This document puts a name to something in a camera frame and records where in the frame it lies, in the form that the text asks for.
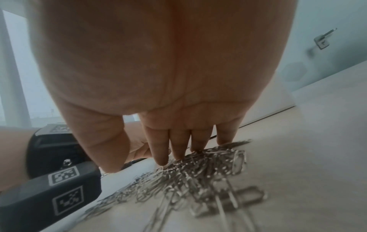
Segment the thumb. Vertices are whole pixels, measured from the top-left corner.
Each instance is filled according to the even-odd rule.
[[[54,100],[88,156],[105,172],[120,171],[130,152],[122,116],[102,114],[60,99]]]

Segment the table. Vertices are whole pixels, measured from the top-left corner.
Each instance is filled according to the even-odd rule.
[[[262,231],[367,231],[365,73],[367,62],[307,86],[294,93],[297,107],[239,129],[235,140],[253,142],[240,147],[248,152],[248,170],[233,183],[269,192],[266,201],[250,207]],[[213,139],[207,147],[215,145]],[[104,177],[100,198],[153,168],[148,159]],[[125,203],[72,231],[141,231],[156,205]],[[73,217],[49,231],[61,230]],[[199,220],[187,210],[174,212],[163,229],[203,230],[222,231],[219,216]]]

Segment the wall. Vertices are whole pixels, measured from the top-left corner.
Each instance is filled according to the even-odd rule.
[[[367,1],[300,0],[278,66],[290,91],[367,60]],[[314,38],[338,28],[320,50]]]

